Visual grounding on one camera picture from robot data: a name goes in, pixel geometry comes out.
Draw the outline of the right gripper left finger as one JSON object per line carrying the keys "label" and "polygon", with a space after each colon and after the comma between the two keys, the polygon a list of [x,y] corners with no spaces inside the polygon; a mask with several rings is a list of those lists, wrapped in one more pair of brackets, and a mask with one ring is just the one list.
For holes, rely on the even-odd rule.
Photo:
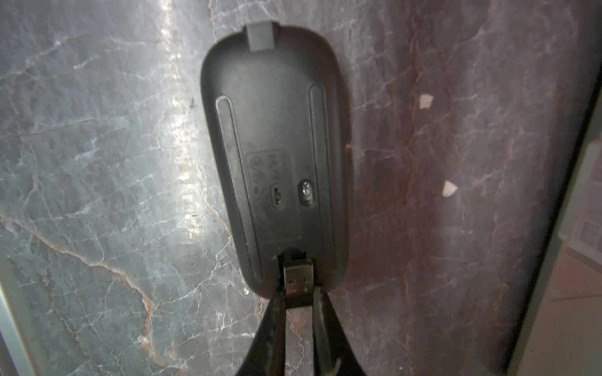
{"label": "right gripper left finger", "polygon": [[284,374],[285,323],[285,293],[276,291],[236,376],[282,376]]}

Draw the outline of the black wireless mouse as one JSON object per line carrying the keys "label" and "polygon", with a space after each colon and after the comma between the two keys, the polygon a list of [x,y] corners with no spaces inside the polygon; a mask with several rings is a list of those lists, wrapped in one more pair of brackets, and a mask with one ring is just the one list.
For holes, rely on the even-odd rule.
{"label": "black wireless mouse", "polygon": [[241,273],[269,298],[286,253],[332,290],[349,258],[343,79],[306,28],[250,23],[217,42],[200,89]]}

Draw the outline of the black usb mouse receiver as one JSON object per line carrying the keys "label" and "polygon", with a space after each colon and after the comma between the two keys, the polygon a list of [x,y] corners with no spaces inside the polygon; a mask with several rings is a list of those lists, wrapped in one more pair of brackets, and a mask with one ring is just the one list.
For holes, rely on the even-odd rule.
{"label": "black usb mouse receiver", "polygon": [[311,259],[293,260],[283,266],[287,309],[311,306],[314,291],[314,265]]}

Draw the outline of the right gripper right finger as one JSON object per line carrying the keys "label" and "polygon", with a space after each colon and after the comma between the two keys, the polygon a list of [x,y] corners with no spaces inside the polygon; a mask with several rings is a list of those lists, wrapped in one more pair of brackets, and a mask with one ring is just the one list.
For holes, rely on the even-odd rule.
{"label": "right gripper right finger", "polygon": [[357,361],[326,292],[313,292],[312,324],[315,375],[361,375]]}

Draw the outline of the silver laptop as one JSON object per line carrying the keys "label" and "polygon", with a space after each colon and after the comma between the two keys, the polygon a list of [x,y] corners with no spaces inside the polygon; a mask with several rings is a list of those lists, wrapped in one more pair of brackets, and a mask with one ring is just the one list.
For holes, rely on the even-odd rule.
{"label": "silver laptop", "polygon": [[507,373],[601,373],[600,98],[589,118]]}

